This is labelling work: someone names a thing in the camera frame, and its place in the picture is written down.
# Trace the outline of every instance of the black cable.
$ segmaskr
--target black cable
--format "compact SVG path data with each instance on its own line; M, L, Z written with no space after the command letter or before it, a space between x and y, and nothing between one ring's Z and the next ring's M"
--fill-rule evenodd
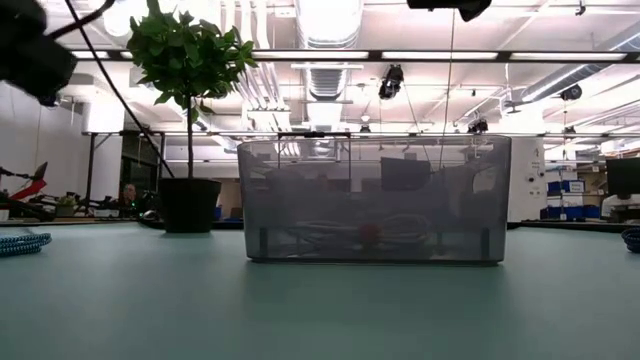
M109 10L110 7L113 6L113 4L116 2L116 0L106 0L104 2L104 4L102 4L102 6L100 6L98 9L96 9L94 12L92 12L91 14L83 17L82 19L78 20L76 17L76 20L74 22L72 22L69 25L65 25L57 30L52 31L50 34L48 34L47 36L52 38L52 39L57 39L61 36L64 36L74 30L77 29L81 29L83 26L87 25L88 23L97 20L100 18L100 16L102 16L102 14Z
M80 20L78 18L78 14L76 13L75 9L73 8L73 5L71 5L71 0L65 0L65 2L67 3L67 7L69 8L69 11L71 12L71 16L73 16L73 19L76 22L79 22ZM129 116L131 117L133 122L136 123L136 126L138 127L138 129L140 129L140 131L142 132L142 135L144 136L144 138L149 142L149 145L153 149L153 152L156 153L156 156L158 157L158 159L160 159L160 162L165 167L165 169L167 169L167 172L169 173L169 175L171 175L171 177L174 178L175 175L173 175L173 171L171 171L171 169L169 168L169 165L167 164L167 162L162 158L162 154L160 154L160 150L158 150L158 148L153 143L153 141L151 141L151 137L147 133L147 130L142 126L142 124L140 124L140 121L138 120L136 115L133 113L133 111L131 110L129 105L127 105L127 102L124 101L124 98L122 97L122 95L120 94L118 89L116 88L116 85L113 83L113 80L111 80L111 77L109 76L109 73L107 72L107 69L105 69L104 65L102 64L102 61L100 60L100 57L98 57L98 54L96 53L96 49L94 49L93 45L91 44L91 41L89 40L89 36L87 35L87 32L84 31L84 28L82 26L80 26L78 28L78 30L80 30L80 33L82 34L82 37L84 38L84 42L89 47L89 50L91 51L91 54L93 54L93 58L96 61L96 63L98 64L98 67L100 68L100 71L102 72L102 75L104 75L104 78L107 79L107 83L109 83L109 87L111 87L111 90L116 95L118 100L120 100L120 102L122 103L122 106L124 106L125 110L127 110L127 113L129 114Z

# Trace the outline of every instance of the blue coiled cable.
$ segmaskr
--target blue coiled cable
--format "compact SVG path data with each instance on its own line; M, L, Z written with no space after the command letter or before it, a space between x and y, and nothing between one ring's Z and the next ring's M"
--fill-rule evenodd
M622 232L622 239L629 251L640 254L640 228L631 228Z
M51 234L0 235L0 257L35 254L51 242Z

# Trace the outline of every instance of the plastic storage container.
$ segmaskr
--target plastic storage container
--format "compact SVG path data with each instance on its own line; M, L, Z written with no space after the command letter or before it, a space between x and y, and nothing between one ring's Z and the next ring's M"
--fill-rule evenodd
M510 158L511 139L501 136L243 143L247 256L495 264L504 258Z

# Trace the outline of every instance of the hanging wire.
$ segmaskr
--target hanging wire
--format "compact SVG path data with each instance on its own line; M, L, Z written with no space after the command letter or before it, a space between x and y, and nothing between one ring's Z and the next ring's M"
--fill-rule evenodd
M447 120L449 116L449 98L450 98L450 87L451 87L451 72L453 70L453 41L454 35L456 32L456 11L451 10L451 44L449 45L449 76L447 78L447 102L444 107L444 125L442 126L442 137L447 131ZM444 152L444 141L440 145L440 161L438 163L438 169L442 169L442 153Z
M420 125L418 124L418 119L416 119L416 113L413 111L413 105L411 104L411 98L409 97L409 87L406 84L404 86L404 92L407 95L407 102L409 102L409 109L411 109L411 117L413 117L413 123L416 124L417 132L421 133L422 130L420 130ZM427 152L427 147L424 144L422 144L422 150L424 150L424 156L427 157L427 161L431 161L429 160L429 153Z

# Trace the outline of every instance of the spotlight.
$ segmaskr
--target spotlight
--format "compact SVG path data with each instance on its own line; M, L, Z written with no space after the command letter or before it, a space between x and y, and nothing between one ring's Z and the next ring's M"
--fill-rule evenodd
M560 93L560 98L564 101L578 100L581 97L582 97L582 88L579 85L573 85L572 87Z
M410 9L458 9L465 22L482 14L491 5L491 0L407 0Z
M389 71L382 79L378 96L381 100L393 99L400 91L400 84L404 82L404 73L400 65L389 66Z
M489 131L489 124L487 124L486 119L478 119L469 124L469 130L467 130L467 134L483 134Z
M60 97L60 94L38 96L38 102L44 107L56 108L60 106L62 98Z
M564 128L562 130L563 134L575 134L576 133L576 127L575 126L567 126L566 128Z

